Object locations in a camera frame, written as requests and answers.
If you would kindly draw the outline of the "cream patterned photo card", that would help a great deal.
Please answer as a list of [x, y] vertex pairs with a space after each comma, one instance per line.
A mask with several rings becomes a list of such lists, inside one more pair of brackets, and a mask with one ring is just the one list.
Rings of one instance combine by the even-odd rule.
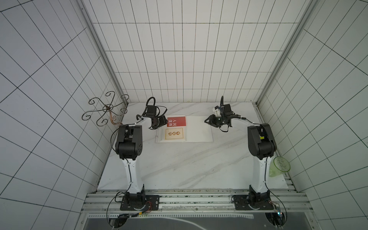
[[182, 127], [165, 129], [165, 140], [183, 140], [185, 132]]

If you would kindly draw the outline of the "red photo card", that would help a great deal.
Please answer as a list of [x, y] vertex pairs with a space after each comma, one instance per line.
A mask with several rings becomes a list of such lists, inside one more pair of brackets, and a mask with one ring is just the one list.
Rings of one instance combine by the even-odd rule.
[[185, 127], [186, 116], [171, 116], [167, 118], [167, 127]]

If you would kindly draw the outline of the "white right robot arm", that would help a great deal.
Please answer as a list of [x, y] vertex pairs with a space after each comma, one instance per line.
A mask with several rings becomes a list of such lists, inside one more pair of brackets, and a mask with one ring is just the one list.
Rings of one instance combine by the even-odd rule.
[[239, 114], [233, 112], [230, 104], [220, 102], [214, 108], [214, 114], [210, 115], [205, 123], [215, 127], [234, 127], [247, 135], [248, 150], [254, 157], [253, 178], [249, 186], [246, 203], [255, 208], [263, 202], [270, 201], [270, 190], [267, 186], [269, 167], [272, 157], [277, 150], [276, 141], [268, 123], [254, 123]]

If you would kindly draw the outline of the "clear green glass cup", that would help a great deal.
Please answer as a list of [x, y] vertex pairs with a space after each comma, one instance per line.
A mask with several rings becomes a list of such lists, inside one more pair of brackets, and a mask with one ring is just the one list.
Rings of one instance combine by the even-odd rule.
[[275, 157], [270, 163], [269, 177], [276, 177], [289, 172], [291, 169], [290, 163], [283, 157]]

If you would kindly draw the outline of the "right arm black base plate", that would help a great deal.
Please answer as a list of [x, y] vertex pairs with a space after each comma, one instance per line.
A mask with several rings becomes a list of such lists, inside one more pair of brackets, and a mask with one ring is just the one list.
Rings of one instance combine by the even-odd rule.
[[256, 195], [249, 198], [249, 195], [233, 195], [231, 201], [236, 210], [243, 211], [268, 211], [274, 210], [270, 203], [270, 195]]

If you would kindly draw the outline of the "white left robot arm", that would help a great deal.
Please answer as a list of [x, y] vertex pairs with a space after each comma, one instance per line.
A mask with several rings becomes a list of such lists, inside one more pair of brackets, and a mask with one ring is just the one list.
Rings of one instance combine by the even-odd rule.
[[115, 153], [120, 157], [126, 170], [128, 188], [124, 192], [123, 201], [126, 204], [145, 204], [145, 189], [139, 170], [139, 156], [143, 151], [143, 132], [156, 130], [167, 124], [167, 118], [138, 117], [134, 124], [121, 124], [117, 130]]

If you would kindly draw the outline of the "aluminium mounting rail frame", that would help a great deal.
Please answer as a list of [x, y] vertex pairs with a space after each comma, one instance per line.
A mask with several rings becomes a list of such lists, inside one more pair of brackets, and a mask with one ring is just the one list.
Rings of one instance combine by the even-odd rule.
[[293, 213], [304, 213], [307, 224], [313, 230], [320, 229], [311, 204], [305, 193], [290, 189], [277, 189], [270, 192], [270, 203], [274, 210], [243, 211], [236, 210], [231, 201], [233, 195], [248, 195], [249, 189], [241, 190], [147, 190], [145, 195], [159, 195], [160, 204], [156, 211], [121, 211], [120, 205], [124, 192], [97, 191], [87, 194], [81, 209], [81, 215], [76, 229], [86, 226], [87, 219], [116, 219], [122, 214], [133, 217], [249, 217], [251, 213], [273, 213], [279, 215], [285, 223], [292, 220]]

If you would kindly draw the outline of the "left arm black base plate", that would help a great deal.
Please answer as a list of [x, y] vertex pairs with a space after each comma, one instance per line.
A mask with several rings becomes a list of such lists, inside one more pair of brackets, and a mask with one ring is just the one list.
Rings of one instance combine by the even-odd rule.
[[156, 211], [159, 209], [159, 195], [125, 195], [122, 198], [121, 211]]

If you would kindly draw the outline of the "white photo album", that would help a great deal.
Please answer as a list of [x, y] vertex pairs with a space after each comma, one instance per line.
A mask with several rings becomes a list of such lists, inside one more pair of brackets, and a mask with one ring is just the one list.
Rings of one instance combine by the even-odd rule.
[[180, 126], [185, 132], [185, 138], [183, 140], [165, 140], [165, 129], [177, 127], [167, 127], [167, 125], [164, 125], [157, 131], [156, 143], [212, 142], [211, 126], [204, 122], [205, 119], [205, 116], [186, 116], [186, 126]]

